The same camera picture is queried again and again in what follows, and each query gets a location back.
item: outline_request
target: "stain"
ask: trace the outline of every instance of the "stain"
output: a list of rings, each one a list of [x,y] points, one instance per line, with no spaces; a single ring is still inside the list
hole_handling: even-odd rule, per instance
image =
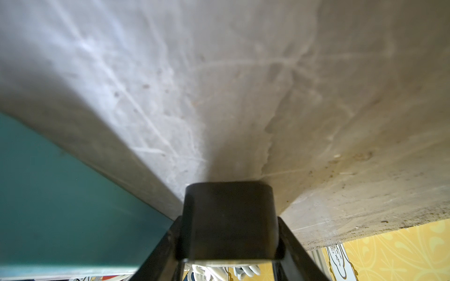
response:
[[[356,161],[367,161],[370,158],[372,158],[373,153],[371,151],[367,152],[367,153],[356,153],[353,158]]]
[[[294,48],[295,43],[294,42],[289,43],[283,51],[283,57],[288,57],[292,55],[292,53],[294,52]]]
[[[381,98],[375,99],[374,101],[372,101],[372,102],[370,103],[370,106],[377,105],[377,104],[379,104],[380,102],[381,102]]]
[[[283,69],[283,65],[281,63],[273,63],[269,67],[269,71],[267,72],[267,81],[273,83],[275,79],[277,79],[281,70]]]
[[[279,112],[283,112],[284,110],[286,110],[286,108],[289,107],[289,102],[291,100],[292,93],[293,91],[291,88],[286,92],[284,97],[281,99],[280,103],[278,104],[278,108],[275,112],[275,116],[272,117],[267,126],[264,128],[264,131],[266,133],[269,134],[273,133],[274,127],[276,127],[277,123],[282,119],[282,116]]]

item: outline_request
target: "white cable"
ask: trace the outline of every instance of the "white cable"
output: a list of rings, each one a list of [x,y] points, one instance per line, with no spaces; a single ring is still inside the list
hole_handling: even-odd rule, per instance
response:
[[[250,269],[256,274],[261,275],[261,269],[257,265],[249,265]]]
[[[192,268],[188,271],[188,281],[193,281],[192,280],[192,273],[193,273],[193,271],[192,271]]]
[[[243,280],[246,276],[253,277],[255,275],[261,275],[261,269],[255,264],[234,266],[233,271],[234,275],[239,280]],[[223,266],[202,266],[192,264],[192,269],[190,269],[189,272],[194,273],[195,281],[228,281],[228,273]]]

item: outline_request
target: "concrete surface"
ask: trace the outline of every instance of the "concrete surface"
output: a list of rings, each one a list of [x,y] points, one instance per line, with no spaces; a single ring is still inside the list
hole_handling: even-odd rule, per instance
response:
[[[306,248],[450,218],[445,0],[0,1],[0,109],[171,218],[263,179]]]

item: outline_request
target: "metal frame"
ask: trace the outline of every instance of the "metal frame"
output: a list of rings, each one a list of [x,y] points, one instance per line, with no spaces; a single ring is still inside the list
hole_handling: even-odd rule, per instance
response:
[[[279,240],[275,245],[275,251],[272,243],[268,240],[267,243],[262,243],[260,249],[255,250],[251,246],[244,251],[236,251],[235,256],[230,256],[230,253],[225,253],[223,256],[218,254],[217,249],[211,249],[211,251],[205,251],[205,245],[211,246],[211,241],[214,241],[216,237],[208,237],[207,242],[202,242],[202,236],[197,237],[192,232],[199,230],[201,232],[202,225],[198,223],[196,218],[198,216],[222,219],[226,221],[233,219],[236,216],[230,211],[229,208],[233,206],[221,206],[218,204],[218,211],[203,210],[201,206],[206,200],[213,200],[224,190],[230,191],[229,198],[233,201],[233,197],[240,203],[243,200],[248,200],[249,197],[244,194],[246,190],[252,194],[255,194],[255,190],[259,193],[266,193],[272,196],[271,187],[261,182],[234,182],[234,183],[202,183],[188,187],[186,191],[185,208],[183,214],[185,217],[178,217],[172,224],[171,228],[167,231],[159,244],[156,246],[153,253],[147,258],[144,264],[131,278],[130,281],[180,281],[185,262],[195,262],[196,257],[201,257],[203,260],[206,258],[210,261],[224,260],[242,260],[243,255],[249,260],[261,259],[261,256],[267,256],[268,253],[272,253],[268,259],[272,260],[274,269],[275,281],[327,281],[327,277],[320,271],[314,261],[309,257],[308,253],[303,249],[301,244],[295,238],[293,233],[284,223],[284,221],[278,217],[278,227],[270,224],[272,218],[270,218],[271,210],[275,209],[273,199],[267,200],[267,196],[257,197],[261,199],[261,208],[258,210],[248,210],[252,214],[260,212],[261,214],[269,214],[269,218],[260,227],[261,232],[276,232],[276,236]],[[226,235],[228,229],[222,229],[222,232]],[[238,237],[246,238],[246,229],[236,229]],[[242,242],[242,239],[236,240],[237,243]],[[223,243],[220,237],[217,237],[217,244]]]

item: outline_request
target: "green painted panel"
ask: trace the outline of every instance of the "green painted panel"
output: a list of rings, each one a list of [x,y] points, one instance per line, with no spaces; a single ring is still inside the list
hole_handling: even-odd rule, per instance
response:
[[[132,272],[171,223],[0,114],[0,280]]]

